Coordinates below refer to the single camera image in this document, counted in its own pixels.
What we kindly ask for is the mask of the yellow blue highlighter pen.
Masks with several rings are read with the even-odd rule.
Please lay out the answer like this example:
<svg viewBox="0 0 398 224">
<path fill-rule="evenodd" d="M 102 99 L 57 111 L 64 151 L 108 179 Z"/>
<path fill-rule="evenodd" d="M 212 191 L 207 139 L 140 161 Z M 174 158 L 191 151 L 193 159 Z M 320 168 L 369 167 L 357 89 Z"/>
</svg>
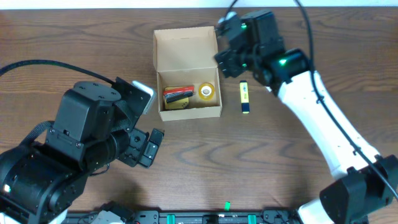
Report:
<svg viewBox="0 0 398 224">
<path fill-rule="evenodd" d="M 248 83 L 246 80 L 239 82 L 242 113 L 250 113 Z"/>
</svg>

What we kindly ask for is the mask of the yellow adhesive tape roll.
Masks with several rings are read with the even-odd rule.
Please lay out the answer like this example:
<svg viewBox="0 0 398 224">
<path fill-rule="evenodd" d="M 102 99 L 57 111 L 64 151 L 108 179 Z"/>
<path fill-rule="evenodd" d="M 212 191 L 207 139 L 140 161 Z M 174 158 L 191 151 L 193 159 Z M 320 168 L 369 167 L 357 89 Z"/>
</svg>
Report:
<svg viewBox="0 0 398 224">
<path fill-rule="evenodd" d="M 206 101 L 211 100 L 214 96 L 214 93 L 215 93 L 215 88 L 211 83 L 202 83 L 199 86 L 198 94 L 202 100 Z"/>
</svg>

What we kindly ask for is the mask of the cardboard box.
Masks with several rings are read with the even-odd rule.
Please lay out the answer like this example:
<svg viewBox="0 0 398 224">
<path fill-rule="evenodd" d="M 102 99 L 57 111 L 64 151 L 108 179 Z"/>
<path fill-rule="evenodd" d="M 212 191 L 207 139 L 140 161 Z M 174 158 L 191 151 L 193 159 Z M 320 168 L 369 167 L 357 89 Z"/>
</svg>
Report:
<svg viewBox="0 0 398 224">
<path fill-rule="evenodd" d="M 214 55 L 218 53 L 213 26 L 155 30 L 153 62 L 157 75 L 159 115 L 162 121 L 176 121 L 221 116 L 220 78 Z M 199 86 L 211 83 L 215 88 L 211 100 L 199 97 Z M 165 110 L 166 87 L 194 86 L 189 104 L 182 110 Z"/>
</svg>

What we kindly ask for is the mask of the red black stapler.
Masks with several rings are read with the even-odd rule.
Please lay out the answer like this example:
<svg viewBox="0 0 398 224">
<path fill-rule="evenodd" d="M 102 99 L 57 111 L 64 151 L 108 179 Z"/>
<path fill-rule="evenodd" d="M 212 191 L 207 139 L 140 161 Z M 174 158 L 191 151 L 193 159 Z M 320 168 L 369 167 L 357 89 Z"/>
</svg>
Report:
<svg viewBox="0 0 398 224">
<path fill-rule="evenodd" d="M 167 103 L 173 103 L 178 100 L 189 98 L 193 96 L 194 86 L 184 86 L 165 90 L 163 96 Z"/>
</svg>

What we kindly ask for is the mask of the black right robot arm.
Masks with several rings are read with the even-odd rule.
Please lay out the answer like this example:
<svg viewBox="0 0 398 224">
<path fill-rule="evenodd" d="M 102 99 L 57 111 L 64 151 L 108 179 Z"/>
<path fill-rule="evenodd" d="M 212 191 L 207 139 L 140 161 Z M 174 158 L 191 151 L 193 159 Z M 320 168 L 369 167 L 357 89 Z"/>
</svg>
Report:
<svg viewBox="0 0 398 224">
<path fill-rule="evenodd" d="M 216 33 L 228 40 L 228 48 L 215 55 L 224 76 L 250 71 L 298 117 L 328 164 L 334 181 L 298 209 L 302 223 L 366 223 L 370 213 L 392 202 L 396 156 L 382 156 L 355 130 L 312 61 L 300 49 L 285 48 L 272 12 L 230 11 Z"/>
</svg>

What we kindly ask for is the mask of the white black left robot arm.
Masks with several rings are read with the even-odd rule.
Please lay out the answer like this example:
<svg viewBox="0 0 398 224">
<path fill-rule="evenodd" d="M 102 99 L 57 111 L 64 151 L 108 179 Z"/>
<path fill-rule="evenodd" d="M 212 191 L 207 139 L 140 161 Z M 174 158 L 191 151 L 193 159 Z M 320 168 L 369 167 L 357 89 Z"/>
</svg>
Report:
<svg viewBox="0 0 398 224">
<path fill-rule="evenodd" d="M 154 99 L 153 89 L 122 79 L 66 91 L 53 121 L 1 154 L 1 222 L 61 223 L 88 178 L 113 161 L 150 167 L 164 133 L 145 133 L 136 123 Z"/>
</svg>

